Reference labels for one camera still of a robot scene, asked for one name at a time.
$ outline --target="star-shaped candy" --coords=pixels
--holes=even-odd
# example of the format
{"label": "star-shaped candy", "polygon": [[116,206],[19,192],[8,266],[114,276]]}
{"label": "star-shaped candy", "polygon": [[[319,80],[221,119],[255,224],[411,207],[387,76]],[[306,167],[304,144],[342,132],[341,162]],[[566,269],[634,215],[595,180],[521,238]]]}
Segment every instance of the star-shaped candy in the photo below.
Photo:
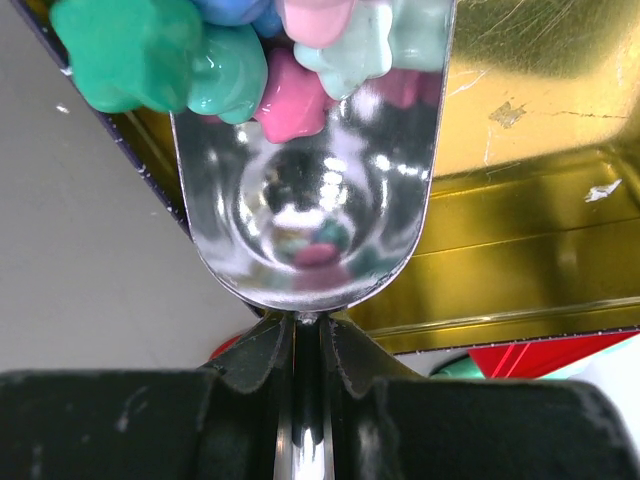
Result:
{"label": "star-shaped candy", "polygon": [[357,0],[275,0],[289,38],[326,48],[340,38]]}
{"label": "star-shaped candy", "polygon": [[51,22],[69,52],[78,90],[96,110],[185,107],[202,34],[189,2],[60,0]]}
{"label": "star-shaped candy", "polygon": [[368,78],[380,77],[391,69],[392,16],[390,0],[360,0],[336,43],[322,49],[296,43],[296,60],[318,73],[331,98],[344,99]]}
{"label": "star-shaped candy", "polygon": [[269,55],[269,80],[255,119],[271,143],[319,133],[329,99],[318,75],[301,67],[287,50]]}
{"label": "star-shaped candy", "polygon": [[444,68],[452,0],[394,0],[389,36],[393,67],[422,72]]}
{"label": "star-shaped candy", "polygon": [[253,24],[263,37],[282,30],[282,21],[273,0],[191,0],[205,22],[211,25],[237,27]]}
{"label": "star-shaped candy", "polygon": [[193,64],[189,108],[238,124],[255,113],[267,84],[267,61],[250,25],[207,25]]}

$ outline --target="metal scoop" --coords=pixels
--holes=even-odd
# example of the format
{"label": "metal scoop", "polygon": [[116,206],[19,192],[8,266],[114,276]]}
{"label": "metal scoop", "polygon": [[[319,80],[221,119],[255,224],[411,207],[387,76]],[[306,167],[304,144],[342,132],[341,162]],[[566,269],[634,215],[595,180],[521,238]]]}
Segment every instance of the metal scoop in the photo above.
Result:
{"label": "metal scoop", "polygon": [[[420,75],[438,98],[442,82]],[[228,290],[258,307],[334,311],[398,275],[425,219],[439,105],[393,106],[406,85],[389,83],[384,95],[366,83],[320,134],[281,145],[256,122],[172,117],[191,235]]]}

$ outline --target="gold tin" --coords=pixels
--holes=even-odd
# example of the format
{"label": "gold tin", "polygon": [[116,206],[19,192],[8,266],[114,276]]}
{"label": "gold tin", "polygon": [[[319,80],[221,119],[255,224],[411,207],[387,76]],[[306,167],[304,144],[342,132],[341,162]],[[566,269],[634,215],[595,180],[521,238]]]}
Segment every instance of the gold tin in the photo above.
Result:
{"label": "gold tin", "polygon": [[[395,353],[639,325],[639,73],[640,0],[458,0],[422,240],[349,315]],[[168,118],[112,120],[182,218]]]}

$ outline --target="pink candy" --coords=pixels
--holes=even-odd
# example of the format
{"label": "pink candy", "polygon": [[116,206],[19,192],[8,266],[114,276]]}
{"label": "pink candy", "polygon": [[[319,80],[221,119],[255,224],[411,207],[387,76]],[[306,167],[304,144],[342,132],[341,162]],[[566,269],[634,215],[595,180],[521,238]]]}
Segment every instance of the pink candy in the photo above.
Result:
{"label": "pink candy", "polygon": [[318,75],[301,67],[293,54],[275,49],[269,55],[269,79],[254,118],[271,143],[320,133],[329,97]]}
{"label": "pink candy", "polygon": [[275,0],[289,38],[311,48],[325,48],[344,33],[356,0]]}

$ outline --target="mint green candy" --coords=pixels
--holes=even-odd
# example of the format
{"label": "mint green candy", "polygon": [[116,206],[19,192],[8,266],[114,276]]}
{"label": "mint green candy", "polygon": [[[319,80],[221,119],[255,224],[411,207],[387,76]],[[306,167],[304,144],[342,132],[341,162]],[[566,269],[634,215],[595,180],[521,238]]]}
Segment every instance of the mint green candy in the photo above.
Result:
{"label": "mint green candy", "polygon": [[188,0],[61,0],[53,27],[78,90],[96,110],[187,105],[202,21]]}
{"label": "mint green candy", "polygon": [[226,123],[248,121],[267,85],[267,60],[250,25],[206,26],[193,63],[189,108]]}

